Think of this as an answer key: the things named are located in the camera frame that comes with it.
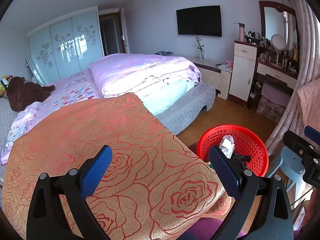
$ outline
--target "brown stuffed animal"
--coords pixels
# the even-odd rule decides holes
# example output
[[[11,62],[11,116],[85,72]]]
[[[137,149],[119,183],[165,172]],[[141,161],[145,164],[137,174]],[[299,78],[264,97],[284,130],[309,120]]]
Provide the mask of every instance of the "brown stuffed animal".
[[[13,77],[7,88],[7,97],[13,111],[23,111],[34,102],[43,102],[55,91],[55,86],[42,87],[33,82],[24,83],[24,77]]]

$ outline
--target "storage box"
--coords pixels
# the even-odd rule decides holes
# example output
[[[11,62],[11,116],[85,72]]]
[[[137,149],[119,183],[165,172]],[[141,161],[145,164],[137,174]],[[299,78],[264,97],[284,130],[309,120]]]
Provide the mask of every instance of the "storage box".
[[[275,123],[280,121],[284,111],[285,107],[272,103],[265,97],[261,97],[257,108],[257,114],[261,114]]]

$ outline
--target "pink bottle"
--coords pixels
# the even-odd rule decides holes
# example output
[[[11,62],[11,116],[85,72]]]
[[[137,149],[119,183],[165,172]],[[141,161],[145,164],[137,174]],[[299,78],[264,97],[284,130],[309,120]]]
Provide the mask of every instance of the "pink bottle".
[[[239,41],[244,42],[244,24],[243,23],[234,23],[239,24]]]

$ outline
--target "television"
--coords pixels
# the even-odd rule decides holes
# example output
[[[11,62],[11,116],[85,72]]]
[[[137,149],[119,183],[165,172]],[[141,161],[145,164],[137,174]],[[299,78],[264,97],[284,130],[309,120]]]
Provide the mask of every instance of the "television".
[[[220,5],[177,10],[178,35],[222,36]]]

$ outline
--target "round makeup mirror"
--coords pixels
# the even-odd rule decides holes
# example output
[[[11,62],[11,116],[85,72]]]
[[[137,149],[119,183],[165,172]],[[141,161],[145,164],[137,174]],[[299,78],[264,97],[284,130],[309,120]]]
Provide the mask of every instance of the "round makeup mirror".
[[[277,52],[277,62],[276,65],[278,65],[279,62],[279,51],[285,50],[287,48],[287,43],[285,42],[284,38],[279,34],[274,34],[271,37],[271,44],[276,49]]]

